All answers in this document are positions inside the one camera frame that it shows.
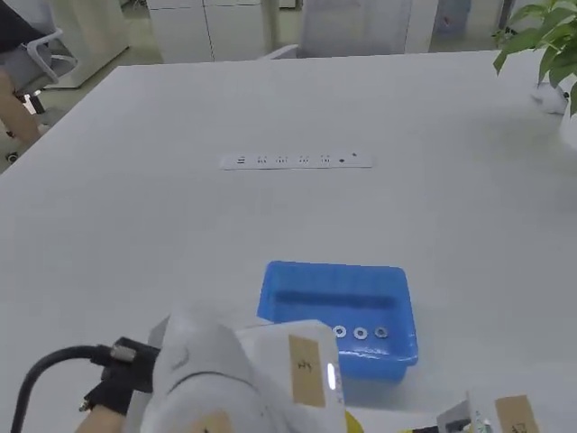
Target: blue bin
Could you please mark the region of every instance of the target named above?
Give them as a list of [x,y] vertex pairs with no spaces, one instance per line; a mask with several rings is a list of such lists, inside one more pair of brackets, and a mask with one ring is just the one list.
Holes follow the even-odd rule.
[[[400,268],[271,262],[257,312],[274,323],[315,318],[342,326],[336,338],[343,375],[400,382],[418,360],[407,277]],[[366,338],[354,329],[367,330]],[[377,336],[384,328],[386,337]]]

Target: power strip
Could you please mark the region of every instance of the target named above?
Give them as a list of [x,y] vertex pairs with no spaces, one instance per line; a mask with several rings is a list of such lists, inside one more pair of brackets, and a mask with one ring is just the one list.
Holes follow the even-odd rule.
[[300,153],[279,155],[274,153],[225,155],[220,161],[221,170],[285,170],[285,169],[369,169],[372,157],[358,152],[323,154]]

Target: green leaf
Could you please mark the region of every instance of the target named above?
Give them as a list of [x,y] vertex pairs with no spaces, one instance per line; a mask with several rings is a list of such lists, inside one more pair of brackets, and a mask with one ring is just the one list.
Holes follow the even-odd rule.
[[575,83],[571,89],[571,96],[569,102],[571,103],[569,114],[574,115],[575,113],[577,113],[577,83]]
[[545,50],[543,58],[541,59],[541,64],[539,65],[539,83],[545,78],[545,74],[551,68],[551,64],[557,54],[557,49],[555,47],[549,47]]
[[560,66],[559,68],[551,68],[549,70],[549,81],[551,85],[556,88],[559,83],[569,77],[573,72],[577,71],[577,65]]
[[525,5],[519,8],[513,16],[508,20],[508,25],[511,26],[528,16],[543,17],[547,13],[547,8],[543,5]]
[[571,23],[561,24],[561,25],[555,27],[548,34],[546,34],[543,37],[543,39],[541,40],[541,42],[544,45],[552,44],[554,46],[557,46],[557,44],[555,44],[557,41],[562,40],[564,37],[570,36],[574,33],[575,33],[574,25],[572,25]]
[[577,44],[574,41],[569,41],[555,56],[551,68],[559,68],[575,64],[577,64]]
[[559,23],[565,21],[568,18],[574,17],[577,13],[571,9],[566,9],[564,7],[556,7],[549,14],[545,16],[543,24],[538,29],[537,40],[540,41],[546,36],[550,31],[553,30]]
[[505,51],[507,54],[513,54],[514,52],[535,48],[538,41],[538,30],[526,29],[523,32],[519,32],[513,36],[511,40],[507,42],[507,45],[505,45],[503,51]]
[[495,70],[497,71],[497,75],[503,69],[503,65],[505,64],[505,60],[507,59],[507,56],[508,56],[508,54],[505,51],[502,51],[499,53],[499,56],[497,56],[495,61],[493,61],[493,66],[495,67]]

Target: yellow label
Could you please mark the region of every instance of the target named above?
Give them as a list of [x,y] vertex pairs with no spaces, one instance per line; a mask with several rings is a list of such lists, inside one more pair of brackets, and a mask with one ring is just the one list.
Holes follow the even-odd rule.
[[318,343],[301,336],[288,336],[292,398],[295,403],[323,408],[325,390]]
[[526,395],[498,399],[495,407],[503,433],[539,433],[531,403]]

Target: white chair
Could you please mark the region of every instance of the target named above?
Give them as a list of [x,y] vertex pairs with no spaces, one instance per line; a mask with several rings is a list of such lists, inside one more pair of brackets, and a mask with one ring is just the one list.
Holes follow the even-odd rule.
[[304,0],[298,45],[263,60],[405,52],[412,0]]
[[21,4],[14,1],[7,3],[32,27],[46,35],[26,45],[28,55],[33,60],[38,74],[33,81],[17,88],[15,94],[23,102],[26,98],[30,100],[39,124],[52,126],[64,116],[64,113],[58,109],[46,110],[38,95],[45,87],[58,83],[62,77],[72,72],[78,66],[78,62],[63,45],[60,39],[62,30],[56,27],[48,4],[38,0],[31,13],[30,1],[26,2],[27,9],[23,9]]

